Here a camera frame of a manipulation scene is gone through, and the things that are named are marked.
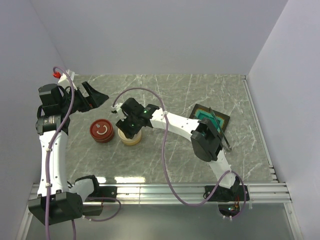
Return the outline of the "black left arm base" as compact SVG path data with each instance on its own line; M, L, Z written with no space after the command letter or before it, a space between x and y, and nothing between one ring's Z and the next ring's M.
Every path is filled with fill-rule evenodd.
M84 216L100 216L104 203L115 203L117 197L116 186L100 186L98 190L91 193L83 203Z

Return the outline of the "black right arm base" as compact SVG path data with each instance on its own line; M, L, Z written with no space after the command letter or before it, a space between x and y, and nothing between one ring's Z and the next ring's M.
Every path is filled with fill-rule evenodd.
M212 197L208 200L209 202L222 202L222 203L228 203L228 202L235 202L236 200L239 200L240 202L243 202L244 199L246 201L250 200L249 190L248 186L244 185L244 189L242 185L240 185L235 192L233 192L231 189L223 188L221 186L218 186L215 190Z

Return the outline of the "red round lid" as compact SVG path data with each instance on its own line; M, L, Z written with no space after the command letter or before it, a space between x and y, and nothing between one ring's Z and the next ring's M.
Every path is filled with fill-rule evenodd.
M103 135L106 132L114 131L112 123L107 119L97 119L95 120L89 128L89 132L98 133L99 135Z

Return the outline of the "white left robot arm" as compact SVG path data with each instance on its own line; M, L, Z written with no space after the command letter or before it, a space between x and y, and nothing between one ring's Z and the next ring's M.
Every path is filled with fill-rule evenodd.
M101 188L94 175L76 179L68 185L66 175L66 147L70 117L67 112L88 112L100 107L109 96L95 90L88 82L82 83L88 96L77 88L56 83L38 89L42 104L37 110L35 128L41 145L41 177L35 199L29 200L29 211L44 225L54 225L80 218L86 199L96 201Z

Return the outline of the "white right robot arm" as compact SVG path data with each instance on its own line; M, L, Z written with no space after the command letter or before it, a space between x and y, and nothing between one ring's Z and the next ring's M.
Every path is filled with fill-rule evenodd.
M230 201L239 191L245 190L226 159L222 136L207 117L182 117L154 104L143 106L133 97L123 103L113 104L112 113L118 115L116 126L126 139L134 139L143 127L149 127L174 133L190 141L195 156L208 163L220 181L216 189L220 201Z

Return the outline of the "cream round lid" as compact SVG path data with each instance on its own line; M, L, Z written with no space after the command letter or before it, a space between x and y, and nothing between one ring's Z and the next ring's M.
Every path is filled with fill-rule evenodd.
M134 142L138 141L142 138L142 131L140 130L137 134L133 136L133 138L127 138L126 135L118 128L117 134L120 137L120 139L124 142Z

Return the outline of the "cream round container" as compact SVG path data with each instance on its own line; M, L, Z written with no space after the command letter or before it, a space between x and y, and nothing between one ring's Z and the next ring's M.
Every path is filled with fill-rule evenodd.
M134 146L138 144L141 141L142 137L138 136L136 138L130 139L130 138L121 138L121 141L124 145L127 146Z

